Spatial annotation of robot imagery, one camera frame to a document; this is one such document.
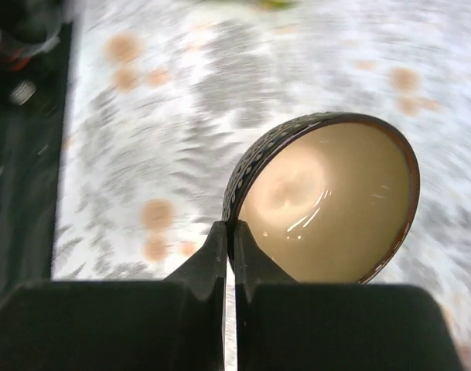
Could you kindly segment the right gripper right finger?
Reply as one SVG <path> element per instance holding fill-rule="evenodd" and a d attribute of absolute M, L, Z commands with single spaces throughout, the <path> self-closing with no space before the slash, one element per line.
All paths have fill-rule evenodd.
<path fill-rule="evenodd" d="M 301 284 L 234 228 L 241 370 L 460 370 L 440 307 L 405 284 Z"/>

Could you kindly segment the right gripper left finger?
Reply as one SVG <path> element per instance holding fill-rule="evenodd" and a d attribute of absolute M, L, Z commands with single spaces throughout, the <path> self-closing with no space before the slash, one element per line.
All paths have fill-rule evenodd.
<path fill-rule="evenodd" d="M 161 281 L 33 281 L 0 306 L 0 370 L 222 370 L 227 231 Z"/>

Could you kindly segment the beige dark rimmed bowl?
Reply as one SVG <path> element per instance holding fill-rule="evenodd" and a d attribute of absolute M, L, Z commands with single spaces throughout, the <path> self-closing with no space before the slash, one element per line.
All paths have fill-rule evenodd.
<path fill-rule="evenodd" d="M 407 138 L 380 118 L 314 113 L 264 133 L 224 192 L 229 231 L 292 280 L 366 283 L 397 253 L 415 218 L 420 171 Z"/>

